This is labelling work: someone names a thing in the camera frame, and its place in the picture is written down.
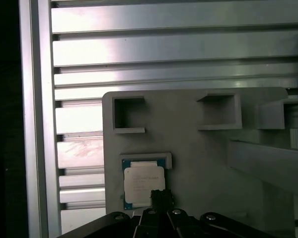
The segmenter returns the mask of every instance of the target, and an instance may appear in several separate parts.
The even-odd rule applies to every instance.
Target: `screw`
[[[116,219],[116,220],[123,220],[124,217],[123,217],[122,215],[118,215],[118,216],[115,217],[115,219]]]
[[[214,221],[214,220],[216,219],[216,217],[213,216],[213,215],[207,215],[207,219],[208,219],[209,221]]]
[[[177,210],[173,210],[172,213],[175,215],[179,215],[181,213],[181,211],[177,209]]]

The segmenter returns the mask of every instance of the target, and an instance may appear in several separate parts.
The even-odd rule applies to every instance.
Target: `metal surface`
[[[210,221],[214,221],[216,219],[216,217],[213,215],[207,215],[207,219]]]
[[[105,188],[63,189],[60,192],[60,203],[105,201]]]
[[[29,237],[47,238],[38,2],[20,0],[19,6]]]
[[[55,90],[56,100],[101,98],[107,92],[161,89],[195,89],[195,88],[240,88],[240,87],[298,87],[296,77],[272,77],[236,80],[183,80],[161,83],[138,83],[100,87],[61,88]]]
[[[74,187],[105,186],[104,174],[60,176],[60,189]]]
[[[56,145],[54,70],[51,32],[51,2],[38,1],[41,77],[42,77],[42,112],[44,129],[44,154],[46,175],[46,196],[48,209],[49,238],[61,234],[61,209],[59,170]]]
[[[102,106],[56,108],[57,134],[102,131]]]
[[[105,208],[62,211],[62,234],[72,231],[105,215]]]
[[[103,137],[86,141],[58,142],[60,169],[103,167]]]
[[[296,24],[298,0],[54,8],[52,19],[53,33]]]
[[[298,30],[66,40],[53,51],[54,66],[298,56]]]
[[[175,215],[178,215],[178,214],[181,213],[181,211],[180,210],[173,210],[172,213],[175,214]]]
[[[228,166],[298,195],[298,150],[230,141]]]
[[[169,63],[131,66],[108,66],[106,70],[94,67],[62,68],[59,74],[55,74],[55,86],[79,87],[119,85],[126,83],[153,83],[172,82],[183,80],[245,80],[255,81],[256,77],[283,77],[287,75],[288,81],[298,79],[298,62],[276,63],[255,61],[251,64],[231,62],[229,65],[222,63]]]

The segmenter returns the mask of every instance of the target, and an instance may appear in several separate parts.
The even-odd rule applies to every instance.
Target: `rectangular slot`
[[[285,128],[298,128],[298,103],[284,104]]]
[[[282,99],[259,105],[258,128],[298,128],[298,99]]]
[[[240,99],[237,94],[208,94],[200,99],[203,117],[199,130],[241,129]]]
[[[115,133],[144,133],[147,107],[143,97],[114,100]]]

